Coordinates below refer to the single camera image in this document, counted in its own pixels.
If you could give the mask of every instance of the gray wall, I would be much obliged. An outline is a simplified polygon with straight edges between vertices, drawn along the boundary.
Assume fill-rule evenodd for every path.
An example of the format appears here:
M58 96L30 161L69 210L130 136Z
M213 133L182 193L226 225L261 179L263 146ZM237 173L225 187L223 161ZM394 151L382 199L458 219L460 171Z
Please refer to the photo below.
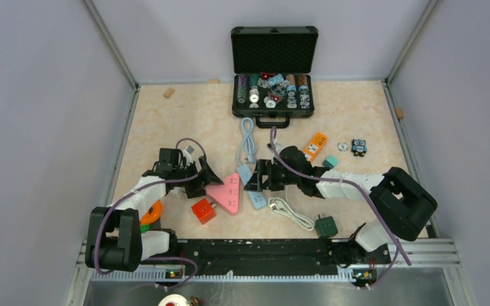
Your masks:
M317 78L385 77L427 0L95 0L138 82L233 77L235 26L316 26Z
M423 174L479 305L490 305L490 1L444 1L395 83Z
M63 304L130 98L81 1L0 1L0 305Z

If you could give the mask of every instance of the white cable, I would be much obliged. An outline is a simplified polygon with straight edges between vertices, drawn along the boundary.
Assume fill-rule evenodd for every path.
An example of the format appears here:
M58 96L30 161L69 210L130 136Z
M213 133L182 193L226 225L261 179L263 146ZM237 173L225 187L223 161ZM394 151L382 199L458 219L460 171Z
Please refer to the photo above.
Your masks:
M249 129L245 127L245 123L249 123ZM255 122L253 121L253 119L245 117L241 120L241 132L243 133L243 140L239 144L237 152L235 153L235 161L237 161L238 166L242 165L239 159L241 158L241 150L243 149L243 147L245 147L245 153L247 153L247 161L251 164L254 164L256 162L256 144L255 139L253 138L254 128Z
M288 200L288 188L285 188L285 198L286 201L279 197L271 197L267 199L267 205L277 214L283 215L296 222L302 229L306 231L315 230L315 222L313 220L302 214L294 212L290 206L290 202Z

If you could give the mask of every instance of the electrical outlet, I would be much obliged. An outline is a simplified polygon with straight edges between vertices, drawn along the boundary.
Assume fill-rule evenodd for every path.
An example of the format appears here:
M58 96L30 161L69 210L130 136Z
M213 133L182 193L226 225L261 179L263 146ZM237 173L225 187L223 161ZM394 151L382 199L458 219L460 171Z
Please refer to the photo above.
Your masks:
M247 182L253 176L251 170L249 169L249 166L247 166L246 164L237 167L237 173L239 174L243 185L247 184ZM253 202L256 210L260 210L267 206L267 202L265 201L264 195L262 193L259 193L257 191L247 191L247 193L249 194L249 197L251 198L251 201Z

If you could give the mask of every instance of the blue cable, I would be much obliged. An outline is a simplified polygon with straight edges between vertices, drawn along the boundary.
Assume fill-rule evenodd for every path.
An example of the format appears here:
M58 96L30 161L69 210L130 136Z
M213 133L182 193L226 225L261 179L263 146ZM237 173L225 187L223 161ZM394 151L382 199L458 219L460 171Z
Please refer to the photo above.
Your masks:
M235 153L235 160L237 161L238 166L242 165L239 159L241 157L241 150L243 150L243 148L245 148L245 153L247 153L247 161L251 164L254 164L256 162L256 144L255 139L253 138L254 129L255 122L253 121L253 119L245 117L241 120L241 132L243 133L243 140L239 144L237 152Z

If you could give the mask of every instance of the black carrying case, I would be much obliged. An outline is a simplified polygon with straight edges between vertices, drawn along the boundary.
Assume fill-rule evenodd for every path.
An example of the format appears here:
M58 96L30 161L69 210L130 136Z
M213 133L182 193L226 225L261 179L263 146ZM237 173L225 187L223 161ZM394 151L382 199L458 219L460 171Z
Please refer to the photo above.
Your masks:
M234 96L232 100L232 113L236 117L254 117L259 128L286 128L290 118L307 118L315 112L313 103L313 90L311 72L313 56L315 54L318 30L308 27L235 27L231 32L232 55L234 57ZM297 107L289 108L288 95L274 107L267 108L264 97L271 92L270 88L258 86L260 99L258 108L250 108L249 91L251 89L251 76L260 73L282 74L286 79L288 74L295 75L297 93ZM246 99L238 103L238 89L240 75L247 77ZM309 87L308 108L301 107L301 97L298 90L299 75L305 75ZM285 118L284 122L271 122L260 118Z

